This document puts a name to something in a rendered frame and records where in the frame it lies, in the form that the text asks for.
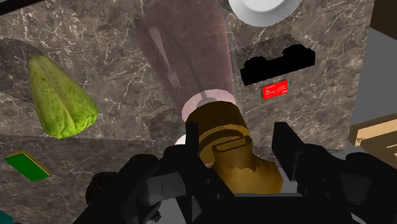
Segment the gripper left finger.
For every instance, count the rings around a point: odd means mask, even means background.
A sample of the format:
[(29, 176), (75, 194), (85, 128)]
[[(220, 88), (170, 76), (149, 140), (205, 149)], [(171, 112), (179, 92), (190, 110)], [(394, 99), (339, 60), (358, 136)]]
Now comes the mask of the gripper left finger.
[(188, 123), (185, 144), (166, 148), (162, 158), (134, 155), (73, 224), (147, 224), (171, 198), (186, 224), (232, 224), (234, 194), (198, 148), (198, 125)]

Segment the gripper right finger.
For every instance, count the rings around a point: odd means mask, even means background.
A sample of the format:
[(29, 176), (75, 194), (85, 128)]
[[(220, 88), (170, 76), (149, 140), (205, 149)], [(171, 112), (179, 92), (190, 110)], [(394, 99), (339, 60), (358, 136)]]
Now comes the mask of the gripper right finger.
[(362, 152), (344, 159), (304, 143), (286, 122), (276, 122), (272, 151), (302, 202), (301, 224), (397, 224), (397, 169)]

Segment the golden brown jug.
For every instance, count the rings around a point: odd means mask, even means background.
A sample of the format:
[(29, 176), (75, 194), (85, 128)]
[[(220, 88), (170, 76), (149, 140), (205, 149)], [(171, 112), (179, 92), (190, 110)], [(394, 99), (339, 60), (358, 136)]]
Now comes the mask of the golden brown jug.
[(231, 102), (209, 102), (186, 120), (198, 124), (200, 159), (233, 193), (281, 192), (277, 166), (253, 153), (249, 129), (239, 108)]

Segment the light wooden furniture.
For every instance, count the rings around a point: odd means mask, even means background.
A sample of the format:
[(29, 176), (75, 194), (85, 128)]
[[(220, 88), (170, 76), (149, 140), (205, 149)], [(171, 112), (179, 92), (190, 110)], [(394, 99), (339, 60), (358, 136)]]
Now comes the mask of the light wooden furniture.
[(348, 140), (397, 169), (397, 113), (352, 125)]

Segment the red label card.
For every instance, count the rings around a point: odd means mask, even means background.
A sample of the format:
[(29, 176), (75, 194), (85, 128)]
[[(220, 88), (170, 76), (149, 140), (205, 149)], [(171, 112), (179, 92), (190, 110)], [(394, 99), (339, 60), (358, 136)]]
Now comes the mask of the red label card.
[(288, 93), (288, 81), (280, 81), (263, 87), (263, 98), (270, 99)]

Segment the flat black object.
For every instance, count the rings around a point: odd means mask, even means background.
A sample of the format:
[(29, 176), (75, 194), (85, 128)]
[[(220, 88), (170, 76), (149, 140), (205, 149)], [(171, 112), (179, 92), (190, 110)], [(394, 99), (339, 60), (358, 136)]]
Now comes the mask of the flat black object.
[(316, 63), (316, 53), (302, 44), (291, 45), (282, 51), (282, 56), (267, 60), (263, 56), (253, 57), (240, 69), (245, 86), (288, 74)]

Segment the pale grey fork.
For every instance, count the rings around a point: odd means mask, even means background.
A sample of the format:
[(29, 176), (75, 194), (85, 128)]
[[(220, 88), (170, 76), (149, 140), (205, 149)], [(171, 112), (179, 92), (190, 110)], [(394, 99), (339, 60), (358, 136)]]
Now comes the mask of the pale grey fork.
[(158, 51), (160, 52), (160, 54), (165, 62), (165, 65), (167, 67), (167, 78), (168, 78), (170, 84), (174, 88), (180, 88), (181, 85), (180, 85), (178, 76), (177, 76), (176, 72), (171, 68), (169, 60), (167, 58), (167, 54), (164, 49), (164, 44), (163, 44), (161, 33), (160, 33), (159, 29), (157, 27), (151, 27), (149, 29), (149, 32), (150, 32), (151, 39), (154, 41), (155, 46), (157, 47)]

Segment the translucent pink glass vessel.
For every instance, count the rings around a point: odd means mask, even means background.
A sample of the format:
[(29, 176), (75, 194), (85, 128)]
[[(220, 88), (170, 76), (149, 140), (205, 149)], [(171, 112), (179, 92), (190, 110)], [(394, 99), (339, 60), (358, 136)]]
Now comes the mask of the translucent pink glass vessel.
[[(180, 88), (167, 78), (165, 62), (151, 39), (157, 27)], [(136, 20), (139, 47), (164, 90), (186, 120), (211, 101), (235, 103), (226, 24), (216, 0), (155, 0)]]

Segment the green cabbage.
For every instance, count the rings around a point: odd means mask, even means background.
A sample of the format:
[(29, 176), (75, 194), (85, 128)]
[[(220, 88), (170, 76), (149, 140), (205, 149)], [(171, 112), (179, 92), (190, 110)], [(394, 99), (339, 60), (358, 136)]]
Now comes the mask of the green cabbage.
[(46, 55), (27, 61), (29, 90), (42, 128), (63, 139), (79, 134), (96, 121), (95, 102), (60, 66)]

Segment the green book with yellow edge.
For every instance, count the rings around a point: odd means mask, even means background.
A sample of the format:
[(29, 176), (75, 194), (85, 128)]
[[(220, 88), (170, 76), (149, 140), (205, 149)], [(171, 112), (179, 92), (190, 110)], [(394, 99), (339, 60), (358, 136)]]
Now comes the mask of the green book with yellow edge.
[(50, 171), (26, 150), (10, 153), (4, 160), (30, 181), (50, 176)]

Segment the dark brown furniture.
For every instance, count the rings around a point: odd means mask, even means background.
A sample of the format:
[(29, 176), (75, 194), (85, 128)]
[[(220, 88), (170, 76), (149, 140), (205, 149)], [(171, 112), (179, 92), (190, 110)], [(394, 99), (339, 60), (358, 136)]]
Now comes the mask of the dark brown furniture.
[(370, 27), (397, 40), (397, 0), (375, 0)]

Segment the teal object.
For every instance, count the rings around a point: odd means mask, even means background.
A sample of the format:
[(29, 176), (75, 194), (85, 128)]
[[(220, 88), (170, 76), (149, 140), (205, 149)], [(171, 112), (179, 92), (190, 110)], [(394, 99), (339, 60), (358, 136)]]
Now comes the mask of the teal object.
[(0, 210), (0, 224), (13, 224), (13, 218)]

